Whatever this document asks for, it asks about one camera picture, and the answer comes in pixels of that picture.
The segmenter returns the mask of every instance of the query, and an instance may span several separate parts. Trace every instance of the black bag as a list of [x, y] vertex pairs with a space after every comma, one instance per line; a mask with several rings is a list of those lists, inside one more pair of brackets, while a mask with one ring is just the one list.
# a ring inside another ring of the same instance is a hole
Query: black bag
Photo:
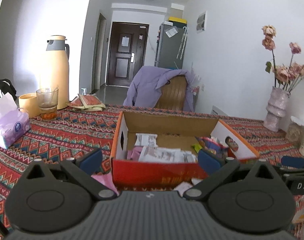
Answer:
[[8, 79], [0, 79], [0, 93], [3, 95], [5, 95], [6, 93], [10, 93], [14, 101], [17, 100], [16, 90]]

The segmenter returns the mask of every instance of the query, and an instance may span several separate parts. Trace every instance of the lavender coat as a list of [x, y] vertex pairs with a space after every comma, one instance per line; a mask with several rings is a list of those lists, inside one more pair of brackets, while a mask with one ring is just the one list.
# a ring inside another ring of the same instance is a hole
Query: lavender coat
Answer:
[[172, 70], [154, 66], [143, 66], [137, 72], [128, 88], [123, 105], [153, 108], [162, 95], [160, 88], [168, 80], [178, 75], [185, 75], [188, 82], [183, 111], [194, 112], [190, 73], [187, 70]]

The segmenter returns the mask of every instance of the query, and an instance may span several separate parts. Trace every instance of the floor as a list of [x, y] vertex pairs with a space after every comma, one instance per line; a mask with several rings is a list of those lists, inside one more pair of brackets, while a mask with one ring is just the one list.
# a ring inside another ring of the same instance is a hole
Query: floor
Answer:
[[126, 99], [128, 88], [111, 87], [103, 85], [96, 91], [96, 96], [104, 103], [109, 105], [122, 105]]

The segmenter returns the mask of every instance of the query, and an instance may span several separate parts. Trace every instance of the wooden chair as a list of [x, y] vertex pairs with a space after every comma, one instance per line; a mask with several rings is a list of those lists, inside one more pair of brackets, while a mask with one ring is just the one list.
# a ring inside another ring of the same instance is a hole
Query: wooden chair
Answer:
[[163, 87], [161, 87], [162, 95], [154, 108], [177, 111], [183, 110], [187, 85], [188, 83], [185, 75], [171, 78]]

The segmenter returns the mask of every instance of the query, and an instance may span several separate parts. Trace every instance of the patterned tablecloth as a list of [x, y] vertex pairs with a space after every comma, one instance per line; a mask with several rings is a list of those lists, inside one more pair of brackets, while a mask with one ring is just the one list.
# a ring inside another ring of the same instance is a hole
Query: patterned tablecloth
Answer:
[[[112, 105], [107, 106], [103, 112], [76, 112], [70, 108], [60, 110], [57, 120], [53, 122], [42, 122], [40, 117], [33, 118], [29, 132], [8, 150], [0, 148], [0, 220], [3, 224], [11, 229], [4, 213], [5, 200], [27, 165], [36, 156], [47, 163], [57, 163], [68, 157], [83, 156], [93, 148], [100, 147], [104, 154], [101, 173], [108, 173], [109, 155], [120, 111], [218, 118], [208, 114]], [[284, 133], [267, 130], [262, 126], [262, 121], [225, 116], [220, 118], [254, 146], [262, 158], [268, 159], [274, 165], [279, 165], [284, 155], [300, 156], [297, 148], [284, 139]], [[304, 196], [295, 196], [295, 199], [298, 210], [304, 207]], [[298, 239], [300, 228], [300, 224], [290, 228]]]

